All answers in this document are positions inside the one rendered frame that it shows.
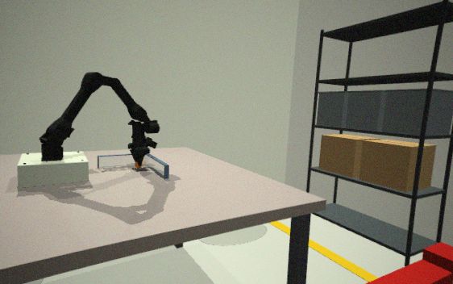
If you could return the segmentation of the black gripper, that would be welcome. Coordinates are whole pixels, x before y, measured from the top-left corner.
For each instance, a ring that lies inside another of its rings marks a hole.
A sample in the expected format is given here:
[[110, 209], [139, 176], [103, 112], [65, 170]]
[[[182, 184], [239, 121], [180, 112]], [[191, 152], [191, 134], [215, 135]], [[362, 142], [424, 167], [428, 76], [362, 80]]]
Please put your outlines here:
[[147, 153], [151, 153], [151, 149], [145, 147], [144, 134], [143, 135], [132, 134], [131, 138], [132, 138], [132, 143], [129, 143], [128, 148], [131, 149], [130, 152], [134, 158], [134, 161], [138, 163], [138, 166], [141, 166], [143, 157]]

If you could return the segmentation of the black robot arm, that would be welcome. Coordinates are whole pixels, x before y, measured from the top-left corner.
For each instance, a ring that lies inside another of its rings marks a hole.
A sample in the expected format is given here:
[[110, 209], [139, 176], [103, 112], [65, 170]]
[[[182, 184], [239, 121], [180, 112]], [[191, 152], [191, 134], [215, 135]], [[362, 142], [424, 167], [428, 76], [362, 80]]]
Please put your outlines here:
[[[89, 96], [100, 86], [110, 86], [114, 92], [122, 99], [128, 109], [129, 115], [139, 122], [130, 121], [132, 125], [132, 134], [143, 135], [158, 133], [160, 125], [157, 120], [150, 120], [146, 111], [132, 99], [126, 88], [120, 83], [118, 78], [105, 77], [99, 72], [88, 72], [81, 81], [81, 88], [74, 99], [65, 109], [62, 116], [52, 122], [46, 133], [39, 138], [41, 144], [41, 161], [61, 161], [63, 158], [63, 141], [70, 137], [74, 131], [72, 127], [73, 120], [85, 105]], [[143, 122], [143, 123], [141, 123]]]

